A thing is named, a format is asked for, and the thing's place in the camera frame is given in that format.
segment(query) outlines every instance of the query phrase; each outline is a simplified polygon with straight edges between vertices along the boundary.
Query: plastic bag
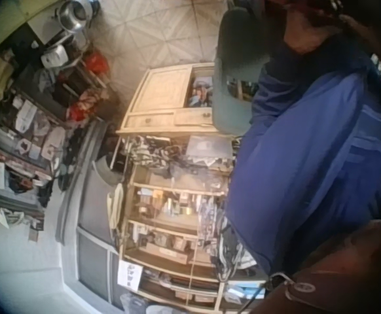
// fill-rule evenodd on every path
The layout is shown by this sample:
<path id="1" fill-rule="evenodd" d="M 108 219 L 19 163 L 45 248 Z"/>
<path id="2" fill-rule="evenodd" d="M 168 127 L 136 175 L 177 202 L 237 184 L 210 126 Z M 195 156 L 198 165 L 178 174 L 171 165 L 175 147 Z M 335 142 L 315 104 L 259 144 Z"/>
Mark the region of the plastic bag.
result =
<path id="1" fill-rule="evenodd" d="M 109 71 L 109 64 L 106 58 L 97 50 L 93 51 L 84 60 L 87 70 L 90 70 L 96 75 L 107 73 Z"/>

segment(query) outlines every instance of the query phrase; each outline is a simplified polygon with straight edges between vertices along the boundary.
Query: white wall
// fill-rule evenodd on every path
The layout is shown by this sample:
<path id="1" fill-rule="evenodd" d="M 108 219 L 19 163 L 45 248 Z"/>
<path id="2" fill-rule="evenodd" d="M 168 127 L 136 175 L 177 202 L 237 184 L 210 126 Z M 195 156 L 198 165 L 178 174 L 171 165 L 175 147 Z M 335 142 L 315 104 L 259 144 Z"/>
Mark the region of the white wall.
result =
<path id="1" fill-rule="evenodd" d="M 61 247 L 55 241 L 61 201 L 55 184 L 36 243 L 27 239 L 29 226 L 0 225 L 0 303 L 9 313 L 88 313 L 63 290 Z"/>

